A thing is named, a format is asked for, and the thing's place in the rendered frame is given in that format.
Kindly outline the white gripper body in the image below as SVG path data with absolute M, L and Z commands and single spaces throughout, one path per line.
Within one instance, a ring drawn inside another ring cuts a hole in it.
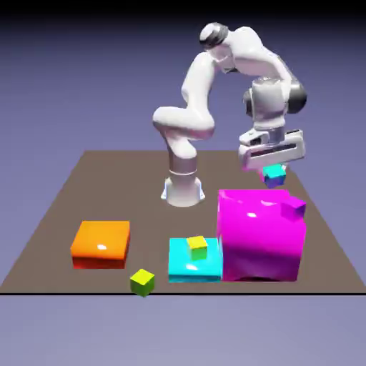
M 305 156 L 303 131 L 250 129 L 239 137 L 239 160 L 243 170 L 259 170 L 276 164 L 288 164 Z

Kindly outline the small cyan cube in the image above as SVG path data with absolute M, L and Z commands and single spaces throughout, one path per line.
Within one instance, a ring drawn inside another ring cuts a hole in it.
M 285 183 L 286 170 L 281 164 L 264 167 L 262 170 L 264 183 L 268 188 L 275 188 Z

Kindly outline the small magenta cube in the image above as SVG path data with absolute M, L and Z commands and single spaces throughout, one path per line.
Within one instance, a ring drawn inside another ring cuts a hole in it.
M 303 219 L 307 203 L 297 197 L 289 196 L 281 202 L 281 215 L 291 221 Z

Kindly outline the small yellow cube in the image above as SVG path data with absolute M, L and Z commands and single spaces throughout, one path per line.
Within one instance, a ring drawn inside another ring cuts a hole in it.
M 154 290 L 154 274 L 139 269 L 130 277 L 130 289 L 132 293 L 146 297 Z
M 187 245 L 189 249 L 189 256 L 192 261 L 207 258 L 208 244 L 203 236 L 188 237 Z

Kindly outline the large magenta box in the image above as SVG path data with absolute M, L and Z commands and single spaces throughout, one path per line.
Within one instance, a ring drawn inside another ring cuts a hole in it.
M 307 227 L 305 217 L 281 215 L 286 189 L 221 189 L 217 236 L 222 244 L 224 281 L 297 280 Z

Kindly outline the large cyan box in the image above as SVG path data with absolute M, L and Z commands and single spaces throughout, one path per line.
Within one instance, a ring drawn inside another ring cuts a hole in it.
M 169 282 L 220 282 L 223 273 L 222 245 L 217 238 L 206 238 L 207 257 L 191 260 L 187 240 L 169 240 Z

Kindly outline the large orange box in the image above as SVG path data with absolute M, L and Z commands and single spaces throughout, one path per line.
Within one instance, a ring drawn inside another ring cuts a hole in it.
M 124 269 L 129 221 L 82 221 L 70 251 L 74 269 Z

